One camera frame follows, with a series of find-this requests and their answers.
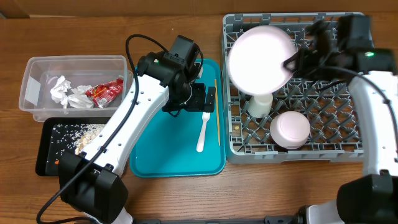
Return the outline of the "large white tissue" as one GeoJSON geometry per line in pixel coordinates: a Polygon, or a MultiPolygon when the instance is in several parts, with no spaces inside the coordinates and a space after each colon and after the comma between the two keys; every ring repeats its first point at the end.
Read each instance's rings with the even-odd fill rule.
{"type": "Polygon", "coordinates": [[[73,108],[88,109],[94,106],[93,101],[87,97],[86,92],[91,89],[91,85],[80,85],[72,88],[72,94],[68,96],[68,103],[73,108]]]}

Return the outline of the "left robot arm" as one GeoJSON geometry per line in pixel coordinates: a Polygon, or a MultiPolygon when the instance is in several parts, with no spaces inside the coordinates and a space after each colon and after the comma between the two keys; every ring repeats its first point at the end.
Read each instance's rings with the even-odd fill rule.
{"type": "Polygon", "coordinates": [[[213,112],[216,89],[196,81],[203,71],[192,56],[149,53],[134,67],[130,92],[101,132],[79,154],[65,153],[58,164],[57,197],[88,223],[132,223],[125,210],[128,190],[121,180],[127,159],[158,111],[176,115],[213,112]]]}

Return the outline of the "pink bowl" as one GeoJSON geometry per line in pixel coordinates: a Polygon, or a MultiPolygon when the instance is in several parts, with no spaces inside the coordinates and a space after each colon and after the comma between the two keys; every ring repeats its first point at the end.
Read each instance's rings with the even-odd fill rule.
{"type": "Polygon", "coordinates": [[[310,123],[301,113],[286,111],[277,115],[270,125],[273,141],[286,149],[298,149],[308,140],[310,123]]]}

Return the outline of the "wooden chopstick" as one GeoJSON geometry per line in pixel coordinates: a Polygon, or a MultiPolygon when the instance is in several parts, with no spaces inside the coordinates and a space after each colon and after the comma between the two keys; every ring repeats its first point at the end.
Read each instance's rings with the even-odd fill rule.
{"type": "Polygon", "coordinates": [[[221,146],[220,116],[219,116],[219,104],[218,104],[218,83],[217,83],[217,79],[214,79],[214,85],[215,85],[215,108],[216,108],[216,123],[217,123],[218,145],[221,146]]]}

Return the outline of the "red snack wrapper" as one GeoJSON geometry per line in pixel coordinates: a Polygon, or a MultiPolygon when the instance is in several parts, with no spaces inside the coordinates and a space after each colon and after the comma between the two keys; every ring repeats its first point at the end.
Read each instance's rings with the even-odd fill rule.
{"type": "Polygon", "coordinates": [[[99,107],[107,107],[117,96],[123,92],[124,80],[117,78],[113,81],[96,85],[85,91],[85,95],[99,107]]]}

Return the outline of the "white plastic fork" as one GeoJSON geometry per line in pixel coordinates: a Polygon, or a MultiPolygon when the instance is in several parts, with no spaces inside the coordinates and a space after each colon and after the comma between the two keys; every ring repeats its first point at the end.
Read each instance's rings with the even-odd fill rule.
{"type": "Polygon", "coordinates": [[[203,152],[203,149],[204,149],[204,145],[205,145],[205,134],[206,134],[206,125],[207,125],[207,122],[210,120],[210,116],[211,116],[211,113],[204,112],[204,113],[202,114],[202,121],[203,121],[203,123],[202,123],[201,131],[200,131],[200,136],[199,136],[199,138],[198,138],[197,148],[196,148],[197,152],[199,152],[199,153],[203,152]]]}

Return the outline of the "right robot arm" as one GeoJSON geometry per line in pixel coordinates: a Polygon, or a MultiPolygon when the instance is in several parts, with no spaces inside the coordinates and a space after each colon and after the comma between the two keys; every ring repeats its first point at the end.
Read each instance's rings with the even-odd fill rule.
{"type": "Polygon", "coordinates": [[[342,185],[334,200],[301,208],[297,223],[397,222],[397,67],[392,50],[374,47],[370,21],[340,17],[336,46],[318,21],[306,28],[314,48],[283,64],[295,78],[347,84],[364,150],[363,176],[342,185]]]}

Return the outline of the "small white round cup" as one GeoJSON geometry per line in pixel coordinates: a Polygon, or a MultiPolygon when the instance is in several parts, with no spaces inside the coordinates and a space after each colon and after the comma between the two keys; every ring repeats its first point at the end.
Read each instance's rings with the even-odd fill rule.
{"type": "Polygon", "coordinates": [[[272,93],[255,95],[249,100],[248,113],[254,118],[268,116],[272,108],[272,93]]]}

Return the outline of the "small white tissue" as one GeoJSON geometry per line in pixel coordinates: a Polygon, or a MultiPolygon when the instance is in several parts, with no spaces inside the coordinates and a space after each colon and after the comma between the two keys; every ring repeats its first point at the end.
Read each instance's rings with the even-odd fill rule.
{"type": "Polygon", "coordinates": [[[64,109],[68,106],[67,92],[71,88],[71,82],[62,75],[57,79],[55,86],[50,90],[51,98],[54,102],[60,103],[64,109]]]}

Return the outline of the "pink white plate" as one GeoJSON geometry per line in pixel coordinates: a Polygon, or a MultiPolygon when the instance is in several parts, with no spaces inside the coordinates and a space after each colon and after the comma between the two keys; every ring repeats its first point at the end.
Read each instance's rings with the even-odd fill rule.
{"type": "Polygon", "coordinates": [[[295,53],[292,39],[282,29],[257,26],[235,41],[226,68],[238,90],[248,95],[265,95],[292,78],[292,72],[283,63],[295,53]]]}

